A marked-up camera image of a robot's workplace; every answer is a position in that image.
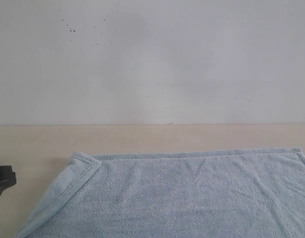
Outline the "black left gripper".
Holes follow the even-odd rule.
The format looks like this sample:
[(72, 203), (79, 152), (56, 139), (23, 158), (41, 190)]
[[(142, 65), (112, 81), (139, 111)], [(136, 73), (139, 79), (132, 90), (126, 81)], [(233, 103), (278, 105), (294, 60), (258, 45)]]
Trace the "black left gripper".
[(10, 165), (0, 165), (0, 196), (8, 188), (16, 185), (16, 173)]

